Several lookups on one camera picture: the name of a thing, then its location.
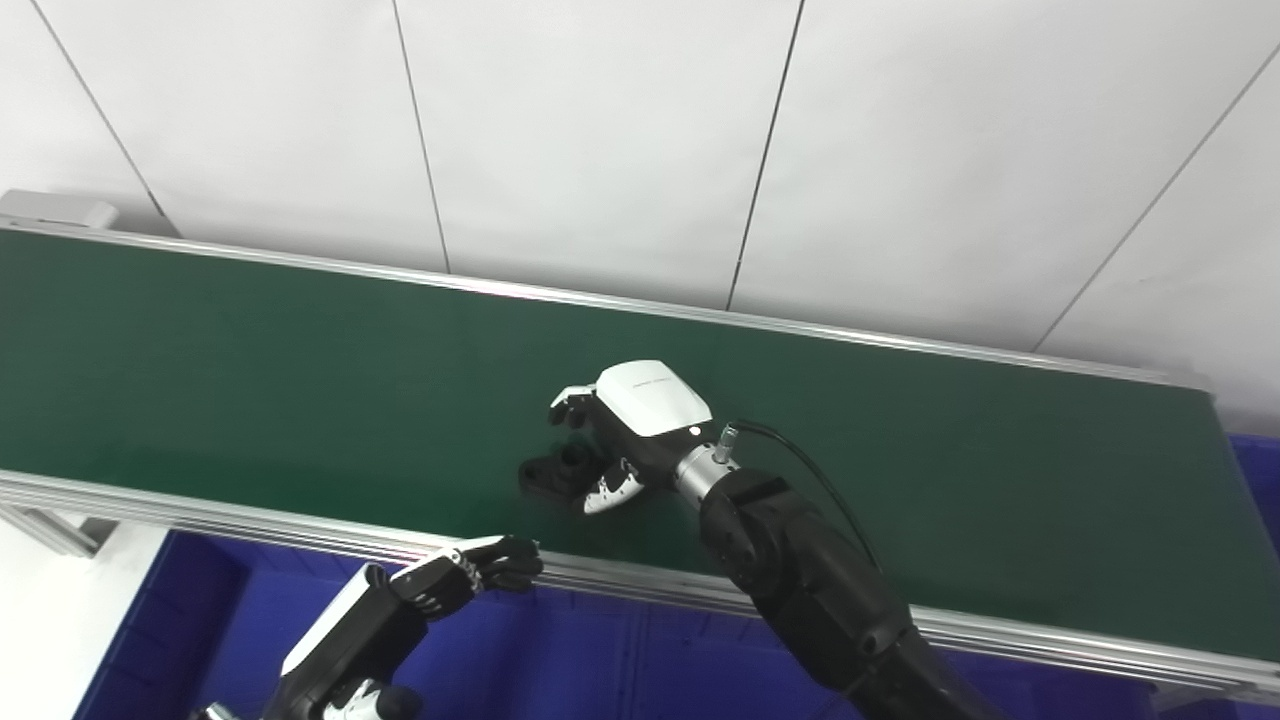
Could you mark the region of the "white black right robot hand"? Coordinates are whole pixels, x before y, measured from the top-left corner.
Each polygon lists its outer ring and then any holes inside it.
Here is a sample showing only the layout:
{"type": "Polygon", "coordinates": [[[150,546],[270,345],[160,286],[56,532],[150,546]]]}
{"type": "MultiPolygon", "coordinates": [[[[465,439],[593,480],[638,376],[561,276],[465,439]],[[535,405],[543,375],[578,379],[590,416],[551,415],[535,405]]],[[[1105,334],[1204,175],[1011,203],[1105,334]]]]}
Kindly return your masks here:
{"type": "Polygon", "coordinates": [[[602,466],[577,505],[585,515],[616,509],[649,488],[675,491],[678,470],[707,443],[704,398],[659,360],[616,364],[589,386],[552,401],[553,427],[582,430],[602,466]]]}

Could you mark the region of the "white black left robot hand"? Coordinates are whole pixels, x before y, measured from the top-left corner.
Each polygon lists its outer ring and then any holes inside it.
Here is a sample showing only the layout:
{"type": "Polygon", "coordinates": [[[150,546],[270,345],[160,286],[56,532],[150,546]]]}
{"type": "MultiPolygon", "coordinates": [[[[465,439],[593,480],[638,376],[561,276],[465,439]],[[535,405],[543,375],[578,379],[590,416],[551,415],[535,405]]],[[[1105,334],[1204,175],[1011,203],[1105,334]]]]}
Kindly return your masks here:
{"type": "Polygon", "coordinates": [[[265,719],[416,719],[422,696],[394,675],[430,625],[488,591],[532,588],[539,543],[486,536],[398,571],[366,562],[285,655],[265,719]]]}

